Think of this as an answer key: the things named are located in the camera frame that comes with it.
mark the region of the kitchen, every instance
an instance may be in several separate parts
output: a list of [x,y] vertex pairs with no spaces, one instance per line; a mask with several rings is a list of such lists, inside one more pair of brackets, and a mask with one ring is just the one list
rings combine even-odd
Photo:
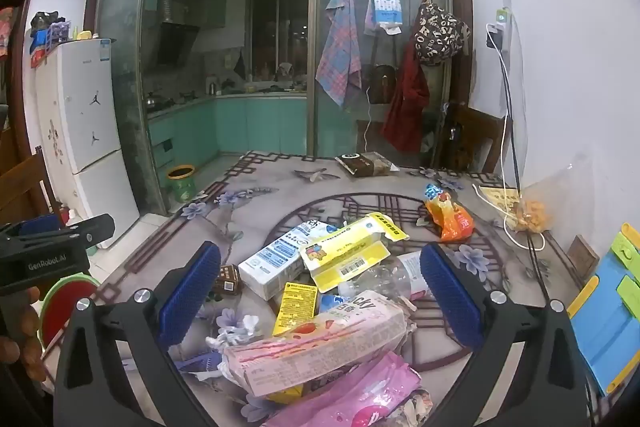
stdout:
[[306,153],[308,0],[143,0],[140,60],[162,199],[202,190],[247,150]]

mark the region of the kitchen countertop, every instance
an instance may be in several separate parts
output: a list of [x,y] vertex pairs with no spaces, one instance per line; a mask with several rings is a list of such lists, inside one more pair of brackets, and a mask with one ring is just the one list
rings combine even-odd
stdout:
[[284,92],[243,92],[240,94],[219,94],[217,96],[201,96],[196,98],[195,100],[191,100],[191,102],[186,103],[177,103],[172,105],[172,107],[168,107],[166,109],[162,109],[160,111],[155,111],[152,113],[147,113],[147,120],[155,120],[157,118],[161,118],[168,114],[172,114],[174,112],[187,109],[188,107],[193,107],[194,105],[198,105],[206,102],[213,102],[214,100],[219,100],[223,98],[306,98],[306,92],[293,92],[293,91],[284,91]]

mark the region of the green plastic clip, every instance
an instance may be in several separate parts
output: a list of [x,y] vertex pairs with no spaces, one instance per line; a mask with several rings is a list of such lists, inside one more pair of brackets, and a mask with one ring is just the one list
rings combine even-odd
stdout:
[[631,314],[640,320],[640,287],[628,275],[618,285],[618,294]]
[[618,235],[613,240],[611,251],[616,254],[616,257],[625,265],[625,268],[640,281],[640,253],[622,232],[618,232]]

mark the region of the floral tablecloth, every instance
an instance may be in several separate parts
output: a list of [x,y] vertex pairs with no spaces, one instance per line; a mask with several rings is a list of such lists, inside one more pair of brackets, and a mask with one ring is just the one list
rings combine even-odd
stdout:
[[[461,243],[448,243],[459,263],[478,275],[487,288],[500,289],[516,302],[542,305],[543,296],[533,278],[526,250],[507,240],[496,226],[497,213],[476,196],[472,184],[501,187],[490,174],[457,174],[451,171],[404,169],[390,176],[353,178],[332,159],[250,152],[149,237],[98,290],[98,301],[124,301],[140,288],[155,288],[170,269],[183,266],[203,241],[213,241],[222,252],[223,264],[239,264],[279,235],[302,221],[318,219],[337,226],[373,211],[390,216],[410,239],[390,246],[392,254],[419,250],[437,241],[433,224],[422,201],[425,185],[434,182],[446,188],[475,220],[473,235]],[[578,294],[580,279],[551,235],[539,254],[540,269],[551,298],[570,303]],[[469,351],[453,336],[433,298],[416,302],[417,330],[404,345],[402,355],[422,376],[422,387],[437,404],[462,371]],[[224,308],[260,317],[260,327],[270,333],[277,304],[265,302],[245,289],[237,298],[209,303],[213,314]],[[174,359],[202,352],[206,321],[195,321],[180,346],[172,347]],[[60,339],[46,353],[52,385],[59,356]],[[518,356],[509,357],[513,372]],[[129,379],[145,414],[160,421],[146,394],[140,375]],[[251,409],[246,392],[223,378],[199,383],[189,378],[198,399],[220,426],[246,425]],[[500,406],[510,378],[501,379],[483,416]]]

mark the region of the refrigerator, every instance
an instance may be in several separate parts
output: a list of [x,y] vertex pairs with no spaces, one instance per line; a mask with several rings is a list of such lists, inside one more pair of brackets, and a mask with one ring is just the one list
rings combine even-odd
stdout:
[[38,119],[56,198],[82,219],[110,214],[107,248],[140,217],[122,158],[111,89],[111,41],[60,44],[35,71]]

